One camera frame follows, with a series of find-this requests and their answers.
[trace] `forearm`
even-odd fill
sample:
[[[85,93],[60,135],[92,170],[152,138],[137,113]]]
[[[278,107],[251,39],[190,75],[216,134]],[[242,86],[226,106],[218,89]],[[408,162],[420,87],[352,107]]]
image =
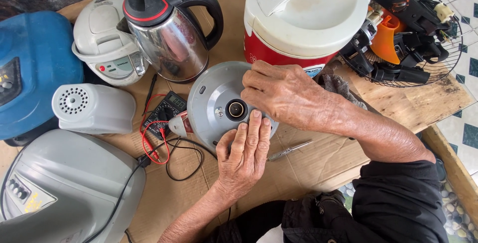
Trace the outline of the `forearm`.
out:
[[[359,108],[339,95],[334,98],[338,111],[331,119],[334,123],[330,124],[330,133],[357,139],[371,160],[386,163],[435,162],[433,154],[403,125]]]
[[[234,204],[218,189],[216,184],[190,209],[172,222],[158,243],[194,243],[201,231],[214,218]]]

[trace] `electric kettle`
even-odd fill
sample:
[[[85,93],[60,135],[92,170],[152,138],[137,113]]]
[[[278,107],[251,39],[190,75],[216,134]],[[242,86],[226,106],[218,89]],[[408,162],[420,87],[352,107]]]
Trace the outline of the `electric kettle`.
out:
[[[189,7],[205,6],[214,26],[205,37]],[[209,63],[224,19],[218,0],[124,0],[123,13],[145,59],[174,83],[194,81]]]

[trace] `kettle lid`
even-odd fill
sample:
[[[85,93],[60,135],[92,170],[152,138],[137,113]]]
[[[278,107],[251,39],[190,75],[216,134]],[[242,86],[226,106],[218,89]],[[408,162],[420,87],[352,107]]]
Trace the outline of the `kettle lid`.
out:
[[[153,26],[169,17],[173,6],[166,0],[124,0],[123,13],[129,22],[139,26]]]

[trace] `finger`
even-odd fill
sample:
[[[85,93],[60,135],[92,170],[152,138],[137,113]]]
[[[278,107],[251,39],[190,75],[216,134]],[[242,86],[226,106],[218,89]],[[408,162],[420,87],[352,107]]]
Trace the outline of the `finger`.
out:
[[[261,91],[272,87],[272,83],[272,78],[253,70],[246,71],[246,73],[242,76],[242,85],[244,85],[244,87],[252,87]]]
[[[247,127],[248,125],[245,122],[239,124],[236,137],[231,145],[231,154],[229,155],[229,159],[236,164],[240,164],[242,160],[244,145],[246,144]]]
[[[231,141],[236,137],[237,130],[229,130],[225,133],[216,145],[216,154],[218,155],[218,162],[223,162],[228,159],[228,146]]]
[[[251,87],[246,87],[240,93],[240,98],[249,105],[253,105],[267,114],[269,113],[267,107],[269,96],[267,96],[264,92]]]
[[[244,163],[254,165],[254,153],[259,142],[259,128],[262,119],[262,112],[252,110],[249,117],[249,129],[247,131],[246,145],[244,148]]]
[[[257,148],[254,156],[254,173],[258,173],[259,177],[261,177],[262,173],[264,173],[267,152],[269,152],[270,144],[271,120],[269,120],[269,118],[263,118],[259,129],[259,142],[257,142]]]
[[[278,66],[258,60],[252,64],[252,70],[271,78],[282,78],[281,69]]]

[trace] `rice cooker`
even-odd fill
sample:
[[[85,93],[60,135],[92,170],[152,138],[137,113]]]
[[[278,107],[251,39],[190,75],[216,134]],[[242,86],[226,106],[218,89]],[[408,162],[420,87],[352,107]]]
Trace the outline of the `rice cooker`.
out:
[[[360,29],[370,0],[246,0],[248,63],[299,64],[314,77]]]
[[[118,30],[124,0],[93,0],[75,22],[73,53],[113,86],[133,84],[144,75],[145,61],[134,35]]]

